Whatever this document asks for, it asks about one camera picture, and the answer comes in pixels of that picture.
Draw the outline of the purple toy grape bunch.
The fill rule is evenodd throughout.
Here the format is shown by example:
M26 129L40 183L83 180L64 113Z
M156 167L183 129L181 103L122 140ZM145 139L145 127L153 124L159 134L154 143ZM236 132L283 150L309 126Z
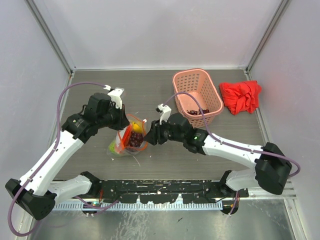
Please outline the purple toy grape bunch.
M128 146L139 148L144 141L143 134L132 131L128 140Z

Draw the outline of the yellow toy lemon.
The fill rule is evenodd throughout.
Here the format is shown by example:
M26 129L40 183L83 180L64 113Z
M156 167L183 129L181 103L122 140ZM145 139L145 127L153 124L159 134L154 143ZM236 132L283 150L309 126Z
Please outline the yellow toy lemon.
M133 132L138 133L138 134L143 134L144 133L144 125L143 125L143 123L133 121L131 124L132 124L131 130Z

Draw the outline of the toy watermelon slice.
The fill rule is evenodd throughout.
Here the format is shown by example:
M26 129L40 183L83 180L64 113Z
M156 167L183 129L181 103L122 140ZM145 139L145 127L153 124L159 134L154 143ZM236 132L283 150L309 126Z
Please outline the toy watermelon slice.
M122 136L122 145L123 148L125 149L128 144L129 144L129 140L131 137L131 132L132 132L132 124L128 125L125 129L124 129L124 133Z

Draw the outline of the clear orange zip top bag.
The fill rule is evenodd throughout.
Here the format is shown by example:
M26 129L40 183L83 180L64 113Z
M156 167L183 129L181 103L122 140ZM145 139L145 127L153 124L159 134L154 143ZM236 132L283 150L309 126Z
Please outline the clear orange zip top bag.
M147 119L127 115L129 125L116 133L114 140L109 144L107 153L111 156L135 156L144 151L148 143L144 140L147 134Z

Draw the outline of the green toy custard apple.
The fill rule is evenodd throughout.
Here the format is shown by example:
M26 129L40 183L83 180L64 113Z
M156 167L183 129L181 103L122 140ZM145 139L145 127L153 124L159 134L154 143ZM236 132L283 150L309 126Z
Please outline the green toy custard apple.
M116 148L116 142L115 140L113 140L109 146L108 146L108 151L113 154L113 155L118 155L118 151L117 151L117 148Z

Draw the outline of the pink plastic basket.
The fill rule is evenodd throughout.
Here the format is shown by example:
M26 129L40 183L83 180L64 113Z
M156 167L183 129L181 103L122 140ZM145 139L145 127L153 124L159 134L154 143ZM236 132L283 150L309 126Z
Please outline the pink plastic basket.
M177 72L172 78L175 102L178 111L188 119L195 128L209 125L224 110L224 103L209 75L201 68ZM209 113L191 115L187 111L209 109Z

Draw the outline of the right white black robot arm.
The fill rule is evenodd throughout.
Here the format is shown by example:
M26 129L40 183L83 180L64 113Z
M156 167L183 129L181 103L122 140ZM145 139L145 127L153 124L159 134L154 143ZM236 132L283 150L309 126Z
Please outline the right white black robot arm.
M180 113L172 114L167 120L152 121L144 140L154 146L167 141L180 142L191 153L221 157L246 166L246 170L227 170L223 174L218 185L225 197L255 187L281 195L292 169L292 164L277 145L268 142L260 146L230 141L193 127Z

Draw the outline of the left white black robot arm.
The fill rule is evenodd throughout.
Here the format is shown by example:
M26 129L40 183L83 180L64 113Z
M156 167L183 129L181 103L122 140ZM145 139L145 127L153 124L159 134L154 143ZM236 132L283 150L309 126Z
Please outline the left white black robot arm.
M95 198L101 190L100 179L88 171L77 177L53 183L61 168L99 129L120 131L130 122L122 103L123 89L95 93L80 113L69 116L51 147L20 179L11 178L5 188L16 203L35 220L44 219L60 202L76 196Z

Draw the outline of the loose purple toy grapes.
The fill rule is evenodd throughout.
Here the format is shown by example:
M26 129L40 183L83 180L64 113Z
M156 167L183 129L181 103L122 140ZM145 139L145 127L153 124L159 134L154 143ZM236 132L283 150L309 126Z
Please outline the loose purple toy grapes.
M194 116L201 115L202 113L207 114L209 112L210 112L209 109L198 109L198 110L188 110L187 111L188 114L194 115Z

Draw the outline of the red crumpled cloth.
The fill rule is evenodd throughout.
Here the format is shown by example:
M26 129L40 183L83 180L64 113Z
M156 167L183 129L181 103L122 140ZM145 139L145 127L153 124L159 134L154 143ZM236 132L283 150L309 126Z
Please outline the red crumpled cloth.
M238 115L240 112L253 114L259 107L259 94L262 87L256 80L222 82L219 84L219 89L224 106L233 115Z

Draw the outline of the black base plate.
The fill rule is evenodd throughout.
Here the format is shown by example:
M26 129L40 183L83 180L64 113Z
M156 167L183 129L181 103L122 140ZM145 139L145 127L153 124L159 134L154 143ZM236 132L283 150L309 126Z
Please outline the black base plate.
M183 204L216 203L218 199L233 198L235 192L223 192L220 183L212 180L103 180L95 194L86 193L82 199L102 199L104 203L118 200L123 204L174 203L182 197Z

